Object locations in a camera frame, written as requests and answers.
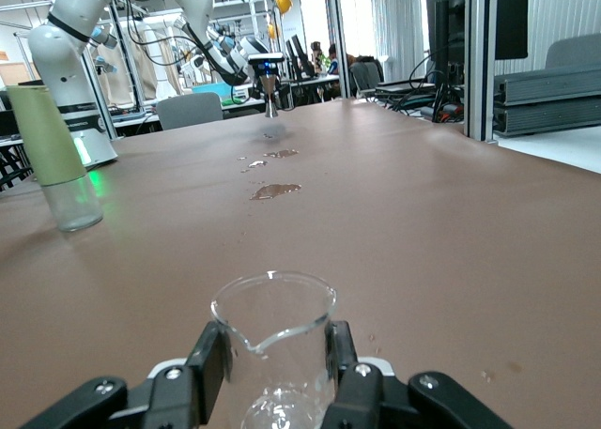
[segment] glass beaker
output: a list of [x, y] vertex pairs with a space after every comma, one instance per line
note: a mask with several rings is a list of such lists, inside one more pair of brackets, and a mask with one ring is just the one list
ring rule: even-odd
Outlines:
[[333, 288], [298, 272], [243, 277], [217, 293], [232, 429], [320, 427], [334, 397], [326, 328], [335, 307]]

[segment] teal box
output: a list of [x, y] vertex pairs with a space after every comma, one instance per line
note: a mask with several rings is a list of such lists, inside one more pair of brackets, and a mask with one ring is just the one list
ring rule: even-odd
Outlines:
[[229, 84], [200, 84], [192, 87], [193, 93], [215, 93], [220, 98], [229, 98], [232, 87]]

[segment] beaker rim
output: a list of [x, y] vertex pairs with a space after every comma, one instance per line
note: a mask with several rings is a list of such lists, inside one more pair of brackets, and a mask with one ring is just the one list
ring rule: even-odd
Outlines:
[[[318, 285], [318, 286], [322, 287], [324, 289], [324, 291], [326, 292], [326, 296], [329, 298], [328, 308], [323, 314], [320, 314], [318, 317], [312, 319], [311, 321], [308, 321], [305, 324], [296, 326], [294, 328], [287, 328], [285, 330], [280, 330], [278, 332], [272, 333], [270, 336], [268, 336], [266, 339], [264, 339], [257, 345], [251, 345], [251, 342], [249, 341], [249, 339], [241, 331], [239, 331], [238, 329], [233, 327], [219, 313], [219, 310], [220, 310], [219, 300], [220, 300], [220, 298], [227, 295], [228, 292], [230, 292], [231, 290], [241, 288], [244, 285], [253, 284], [253, 283], [262, 283], [262, 282], [269, 281], [269, 280], [284, 280], [284, 279], [286, 279], [286, 280], [293, 279], [295, 281], [309, 283], [312, 285]], [[210, 310], [211, 310], [211, 314], [212, 314], [213, 318], [219, 324], [223, 325], [224, 327], [227, 327], [228, 330], [230, 330], [246, 346], [246, 348], [249, 351], [252, 351], [254, 353], [261, 353], [267, 347], [269, 347], [273, 343], [277, 342], [278, 340], [281, 340], [286, 337], [298, 335], [300, 333], [307, 332], [311, 329], [314, 329], [314, 328], [320, 326], [325, 321], [327, 321], [328, 319], [331, 318], [331, 316], [333, 315], [333, 313], [336, 310], [337, 305], [338, 305], [338, 300], [337, 300], [336, 290], [334, 288], [332, 288], [323, 279], [321, 279], [317, 276], [311, 275], [311, 274], [304, 273], [304, 272], [273, 270], [273, 271], [264, 272], [262, 274], [253, 275], [253, 276], [243, 276], [243, 277], [236, 279], [235, 281], [233, 281], [231, 283], [228, 283], [226, 286], [222, 287], [213, 296], [211, 303], [210, 303]]]

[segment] screw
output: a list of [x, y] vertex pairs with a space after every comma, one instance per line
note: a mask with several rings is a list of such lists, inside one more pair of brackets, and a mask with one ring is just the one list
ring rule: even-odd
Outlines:
[[111, 391], [115, 387], [113, 382], [109, 382], [108, 380], [103, 380], [101, 384], [98, 384], [95, 388], [96, 393], [106, 394]]
[[420, 377], [420, 384], [422, 384], [427, 389], [432, 390], [439, 385], [439, 382], [431, 375], [423, 375]]
[[371, 372], [372, 372], [372, 369], [368, 365], [365, 365], [363, 363], [361, 363], [355, 367], [355, 373], [359, 373], [363, 377], [366, 377]]
[[165, 373], [165, 377], [169, 380], [177, 379], [181, 376], [181, 370], [179, 368], [172, 368], [167, 373]]

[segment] water droplet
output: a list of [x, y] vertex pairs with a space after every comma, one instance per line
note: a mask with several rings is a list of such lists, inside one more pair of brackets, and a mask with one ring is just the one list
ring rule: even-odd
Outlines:
[[524, 369], [522, 367], [522, 365], [520, 365], [519, 363], [517, 363], [516, 361], [508, 361], [507, 362], [507, 368], [509, 368], [513, 373], [516, 373], [517, 375], [519, 373], [522, 372], [522, 370]]
[[256, 168], [258, 166], [265, 166], [267, 164], [266, 160], [257, 160], [257, 161], [253, 161], [251, 164], [248, 165], [249, 168]]
[[266, 185], [259, 189], [253, 195], [253, 197], [251, 197], [251, 200], [258, 201], [261, 199], [273, 199], [275, 196], [286, 194], [287, 192], [295, 192], [296, 190], [300, 189], [301, 185]]
[[274, 159], [285, 159], [286, 157], [291, 157], [293, 155], [297, 155], [298, 153], [299, 153], [298, 150], [285, 149], [285, 150], [280, 150], [278, 152], [268, 152], [267, 154], [263, 154], [263, 157], [273, 157]]
[[491, 383], [497, 377], [495, 372], [490, 370], [483, 370], [480, 375], [484, 378], [487, 384]]

